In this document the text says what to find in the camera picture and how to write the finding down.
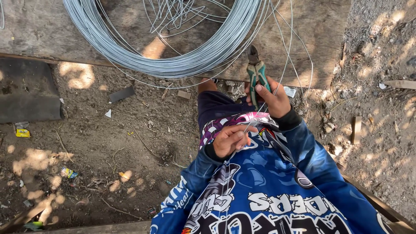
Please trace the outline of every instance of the coil of wire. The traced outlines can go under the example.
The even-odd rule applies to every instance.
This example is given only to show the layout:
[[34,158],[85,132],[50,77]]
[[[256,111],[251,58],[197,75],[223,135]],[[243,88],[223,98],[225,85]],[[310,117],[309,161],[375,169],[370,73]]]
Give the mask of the coil of wire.
[[97,5],[96,0],[63,2],[78,30],[109,61],[155,77],[177,79],[212,70],[235,55],[236,51],[244,49],[251,41],[242,42],[252,27],[263,1],[236,0],[224,23],[208,41],[193,51],[166,59],[149,59],[136,51],[126,49],[127,42],[115,37],[101,17],[98,8],[109,22],[108,25],[116,31],[98,0]]

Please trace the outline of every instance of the printed jersey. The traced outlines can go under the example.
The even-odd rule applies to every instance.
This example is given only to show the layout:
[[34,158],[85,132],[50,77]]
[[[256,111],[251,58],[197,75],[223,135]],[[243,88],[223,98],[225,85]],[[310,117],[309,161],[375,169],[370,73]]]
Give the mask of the printed jersey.
[[[224,126],[253,123],[251,145],[225,162],[204,151]],[[207,123],[197,158],[153,218],[151,234],[393,233],[303,121],[281,132],[267,113]]]

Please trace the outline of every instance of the cutting pliers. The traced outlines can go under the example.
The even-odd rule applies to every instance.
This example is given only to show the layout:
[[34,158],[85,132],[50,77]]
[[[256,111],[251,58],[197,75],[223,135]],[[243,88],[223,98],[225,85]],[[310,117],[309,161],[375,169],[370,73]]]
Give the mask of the cutting pliers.
[[247,73],[250,77],[250,98],[255,107],[255,110],[258,111],[260,107],[257,102],[255,89],[257,81],[259,80],[260,84],[266,87],[269,92],[271,92],[271,90],[269,82],[267,82],[266,76],[264,74],[266,65],[263,63],[263,61],[259,60],[259,53],[254,45],[250,45],[248,48],[248,61]]

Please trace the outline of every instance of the soil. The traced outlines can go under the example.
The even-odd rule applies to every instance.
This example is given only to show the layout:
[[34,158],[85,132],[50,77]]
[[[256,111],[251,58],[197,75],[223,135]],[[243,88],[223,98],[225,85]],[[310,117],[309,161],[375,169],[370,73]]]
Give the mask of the soil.
[[[416,56],[415,12],[414,0],[353,0],[345,56],[344,45],[339,45],[344,63],[342,68],[335,65],[331,89],[304,89],[307,105],[299,88],[290,99],[346,173],[412,222],[416,91],[381,89],[379,83],[416,80],[411,62]],[[52,201],[40,217],[46,229],[138,220],[111,207],[150,219],[152,209],[157,211],[179,182],[180,167],[197,154],[196,88],[182,89],[191,93],[189,100],[178,97],[177,90],[162,99],[165,89],[130,80],[116,68],[63,62],[51,69],[64,100],[65,120],[31,122],[29,139],[16,137],[11,124],[0,124],[0,223],[26,210],[25,200],[35,204],[46,197]],[[151,85],[170,84],[125,72]],[[172,87],[197,81],[178,80]],[[108,103],[110,93],[130,85],[136,95]],[[225,81],[218,88],[226,93]],[[242,91],[243,83],[236,82],[230,96],[237,99]],[[104,115],[109,109],[111,118]],[[360,144],[351,144],[354,116],[363,118]],[[78,177],[62,177],[62,167]]]

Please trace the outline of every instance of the green pliers handle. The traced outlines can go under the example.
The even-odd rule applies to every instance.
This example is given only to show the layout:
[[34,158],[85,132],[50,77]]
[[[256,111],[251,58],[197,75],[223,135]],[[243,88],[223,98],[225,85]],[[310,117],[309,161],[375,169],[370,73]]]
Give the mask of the green pliers handle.
[[260,109],[259,104],[257,102],[257,95],[255,89],[257,80],[260,80],[260,84],[266,87],[266,89],[269,92],[271,92],[269,82],[267,82],[266,75],[264,74],[265,70],[266,65],[263,63],[263,61],[258,62],[255,66],[250,64],[247,66],[247,73],[250,77],[250,98],[256,111]]

